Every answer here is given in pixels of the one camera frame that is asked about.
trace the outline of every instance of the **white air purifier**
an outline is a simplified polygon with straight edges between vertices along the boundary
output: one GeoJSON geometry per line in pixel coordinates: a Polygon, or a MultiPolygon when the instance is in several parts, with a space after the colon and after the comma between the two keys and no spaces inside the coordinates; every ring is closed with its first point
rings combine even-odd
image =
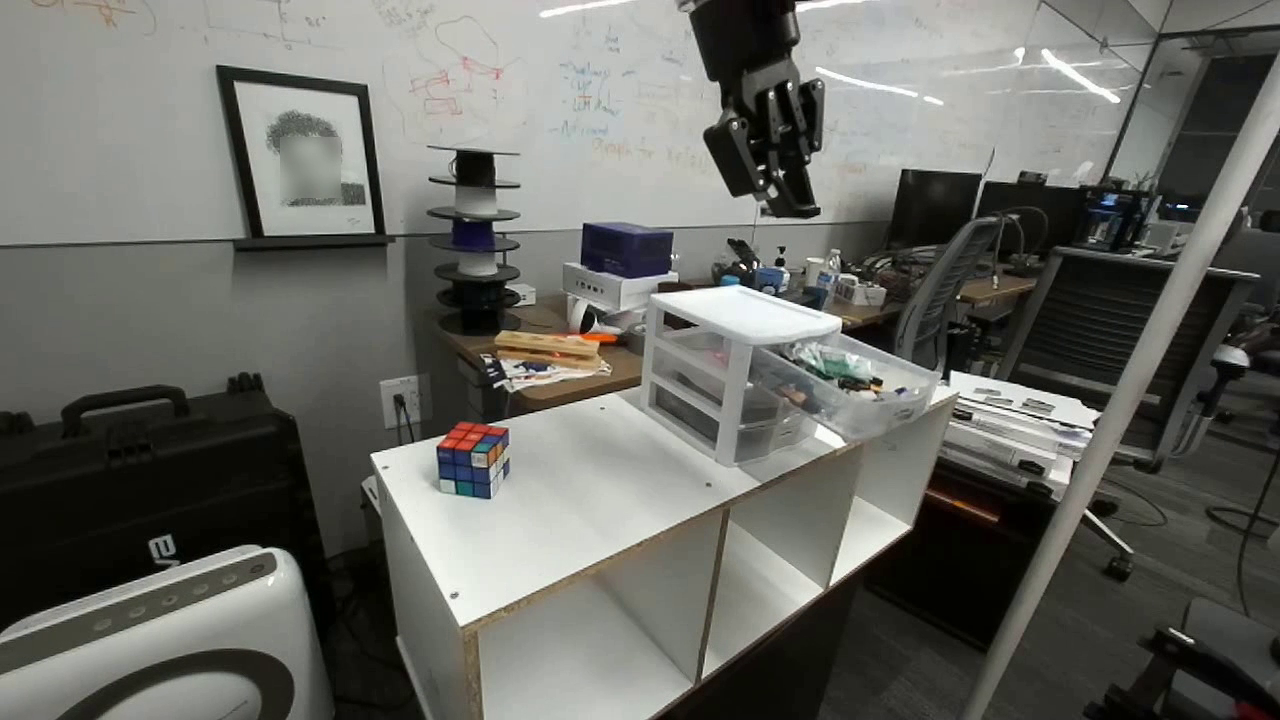
{"type": "Polygon", "coordinates": [[[11,622],[0,714],[329,720],[295,558],[227,546],[11,622]]]}

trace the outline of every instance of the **whiteboard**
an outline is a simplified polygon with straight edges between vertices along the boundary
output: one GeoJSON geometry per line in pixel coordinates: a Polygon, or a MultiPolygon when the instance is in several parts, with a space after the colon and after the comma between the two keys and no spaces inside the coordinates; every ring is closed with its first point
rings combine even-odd
{"type": "MultiPolygon", "coordinates": [[[[448,154],[430,142],[467,133],[519,150],[512,229],[757,223],[703,154],[718,89],[675,0],[542,20],[553,3],[570,0],[8,0],[0,242],[246,237],[215,65],[369,83],[389,231],[439,229],[430,207],[451,188],[430,177],[448,154]]],[[[1030,0],[864,0],[800,30],[805,76],[864,81],[828,81],[825,220],[885,220],[906,163],[1094,180],[1135,83],[1030,0]],[[1125,103],[1007,72],[1015,47],[1057,47],[1125,103]]]]}

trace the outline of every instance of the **gray wall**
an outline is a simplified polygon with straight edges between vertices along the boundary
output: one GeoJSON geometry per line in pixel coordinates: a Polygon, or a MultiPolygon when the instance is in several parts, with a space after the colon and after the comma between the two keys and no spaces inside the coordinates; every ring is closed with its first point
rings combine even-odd
{"type": "MultiPolygon", "coordinates": [[[[777,242],[792,260],[828,242],[862,257],[880,246],[885,223],[680,229],[680,270],[700,278],[730,260],[725,237],[752,238],[761,257],[777,242]]],[[[523,231],[519,242],[523,278],[558,290],[576,231],[523,231]]],[[[238,257],[227,242],[0,246],[0,407],[57,421],[86,392],[215,392],[231,371],[259,371],[300,421],[329,554],[359,546],[358,480],[369,450],[395,440],[380,428],[375,385],[439,361],[423,330],[439,260],[430,237],[389,250],[293,257],[238,257]]]]}

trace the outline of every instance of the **black suitcase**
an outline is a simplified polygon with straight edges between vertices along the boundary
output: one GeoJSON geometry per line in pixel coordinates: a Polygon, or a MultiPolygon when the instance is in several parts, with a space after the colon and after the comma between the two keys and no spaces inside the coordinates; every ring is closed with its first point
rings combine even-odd
{"type": "Polygon", "coordinates": [[[46,428],[0,421],[0,628],[231,543],[293,552],[329,616],[300,434],[259,374],[193,401],[160,385],[86,394],[46,428]]]}

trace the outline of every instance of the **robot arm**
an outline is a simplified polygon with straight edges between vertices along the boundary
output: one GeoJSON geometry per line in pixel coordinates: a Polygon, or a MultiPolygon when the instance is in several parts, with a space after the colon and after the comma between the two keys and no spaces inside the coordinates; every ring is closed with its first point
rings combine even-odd
{"type": "Polygon", "coordinates": [[[703,142],[732,194],[757,194],[765,217],[816,217],[810,154],[825,142],[825,83],[800,81],[798,0],[684,0],[722,120],[703,142]]]}

